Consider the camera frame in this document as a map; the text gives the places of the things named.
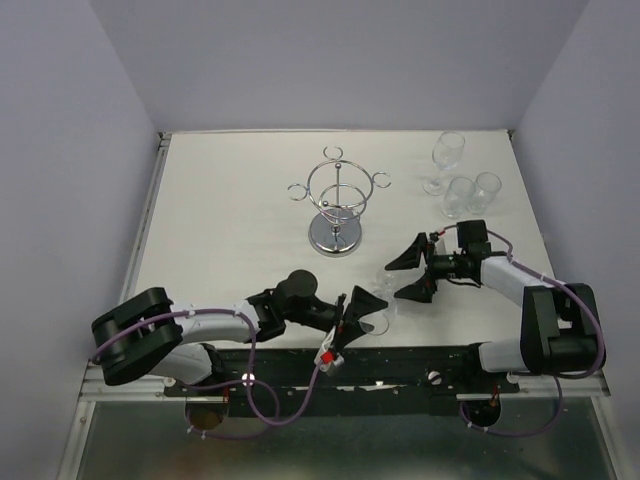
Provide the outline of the clear wine glass front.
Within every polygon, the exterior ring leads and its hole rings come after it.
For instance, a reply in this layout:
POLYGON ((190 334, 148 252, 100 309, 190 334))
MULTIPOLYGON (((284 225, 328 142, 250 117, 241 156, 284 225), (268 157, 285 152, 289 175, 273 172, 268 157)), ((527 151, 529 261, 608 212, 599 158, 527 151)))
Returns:
POLYGON ((450 219, 459 218, 475 194, 475 183, 467 177, 455 177, 443 197, 441 213, 450 219))

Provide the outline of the chrome wine glass rack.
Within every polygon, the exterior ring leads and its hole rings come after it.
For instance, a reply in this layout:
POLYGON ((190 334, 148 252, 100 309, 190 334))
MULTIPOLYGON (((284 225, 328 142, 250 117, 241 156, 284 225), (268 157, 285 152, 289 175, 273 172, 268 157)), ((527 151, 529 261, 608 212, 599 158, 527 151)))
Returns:
POLYGON ((392 185, 385 171, 371 173, 345 158, 339 146, 326 146, 324 160, 313 167, 306 180, 287 186, 293 202, 308 201, 316 213, 307 237, 311 247, 326 257, 352 254, 363 238, 362 216, 377 189, 392 185))

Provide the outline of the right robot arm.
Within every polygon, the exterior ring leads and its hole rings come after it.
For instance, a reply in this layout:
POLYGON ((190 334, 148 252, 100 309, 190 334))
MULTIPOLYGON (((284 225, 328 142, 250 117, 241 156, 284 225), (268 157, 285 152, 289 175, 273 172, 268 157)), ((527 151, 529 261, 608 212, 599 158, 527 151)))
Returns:
POLYGON ((469 390, 480 392, 496 380, 497 373, 586 378, 600 370, 606 360, 595 295, 584 283, 563 283, 538 273, 514 259, 513 245, 505 251, 492 248, 489 238, 498 234, 484 220, 459 222, 458 250, 440 253, 445 227, 429 234, 420 232, 410 246, 384 269, 424 273, 394 293, 397 299, 430 303, 440 281, 488 287, 521 308, 517 339, 485 342, 477 357, 460 367, 460 379, 469 390))

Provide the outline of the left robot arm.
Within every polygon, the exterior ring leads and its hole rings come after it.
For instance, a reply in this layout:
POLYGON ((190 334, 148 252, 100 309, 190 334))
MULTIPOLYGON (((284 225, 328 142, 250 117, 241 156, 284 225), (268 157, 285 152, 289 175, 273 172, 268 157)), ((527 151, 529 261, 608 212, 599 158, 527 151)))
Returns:
POLYGON ((295 270, 275 287, 229 307, 182 310, 172 307, 164 288, 149 288, 92 323, 96 351, 91 360, 101 367, 109 386, 151 374, 209 395, 222 380, 213 342, 254 347, 283 335, 287 325, 295 323, 323 333, 313 363, 329 373, 343 364, 343 350, 351 342, 385 334, 396 306, 389 293, 370 293, 359 286, 327 303, 317 297, 317 288, 311 272, 295 270))

